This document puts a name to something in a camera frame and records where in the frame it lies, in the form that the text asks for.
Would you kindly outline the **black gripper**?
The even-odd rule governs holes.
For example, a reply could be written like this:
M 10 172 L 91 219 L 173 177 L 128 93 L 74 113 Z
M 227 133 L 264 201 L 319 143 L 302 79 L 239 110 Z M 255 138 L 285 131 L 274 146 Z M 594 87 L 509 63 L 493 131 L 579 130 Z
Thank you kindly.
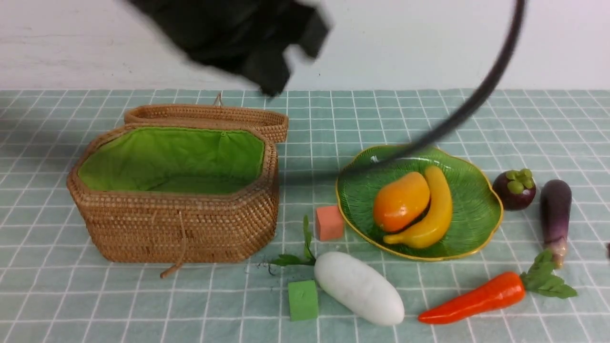
M 330 24 L 298 0 L 131 0 L 194 63 L 245 78 L 265 96 L 282 93 L 291 71 L 284 51 L 316 59 Z

